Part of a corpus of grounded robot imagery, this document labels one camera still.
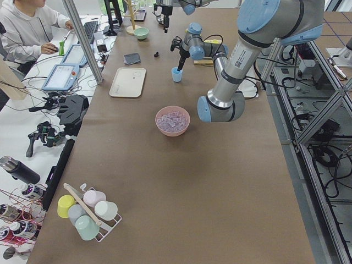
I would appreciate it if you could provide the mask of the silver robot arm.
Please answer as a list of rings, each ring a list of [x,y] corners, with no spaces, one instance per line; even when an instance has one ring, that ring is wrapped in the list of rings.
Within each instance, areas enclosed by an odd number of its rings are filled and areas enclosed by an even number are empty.
[[[199,97],[199,118],[206,123],[238,119],[245,108],[238,87],[260,52],[276,38],[283,45],[297,45],[320,37],[324,6],[324,1],[245,1],[237,19],[239,39],[230,56],[226,46],[204,42],[198,23],[188,26],[184,38],[174,38],[170,48],[180,51],[178,70],[189,57],[210,57],[214,63],[217,83],[206,96]]]
[[[158,8],[161,8],[161,15],[156,16],[162,17],[163,30],[164,33],[167,33],[169,29],[170,16],[173,14],[174,7],[180,6],[186,15],[191,15],[196,8],[204,7],[211,2],[213,2],[213,0],[160,0],[153,4],[153,9],[154,11],[157,11]]]

